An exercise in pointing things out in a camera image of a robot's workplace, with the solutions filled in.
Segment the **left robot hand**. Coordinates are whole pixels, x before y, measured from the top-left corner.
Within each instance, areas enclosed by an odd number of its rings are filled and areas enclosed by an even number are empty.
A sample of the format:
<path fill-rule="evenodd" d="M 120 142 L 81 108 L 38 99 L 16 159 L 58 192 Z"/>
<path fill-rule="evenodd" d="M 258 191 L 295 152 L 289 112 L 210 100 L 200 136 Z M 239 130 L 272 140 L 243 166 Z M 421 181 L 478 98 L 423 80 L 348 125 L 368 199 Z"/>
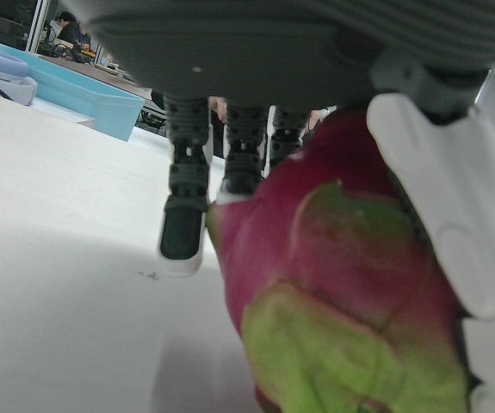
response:
<path fill-rule="evenodd" d="M 164 97 L 266 412 L 495 412 L 495 1 L 71 1 Z"/>

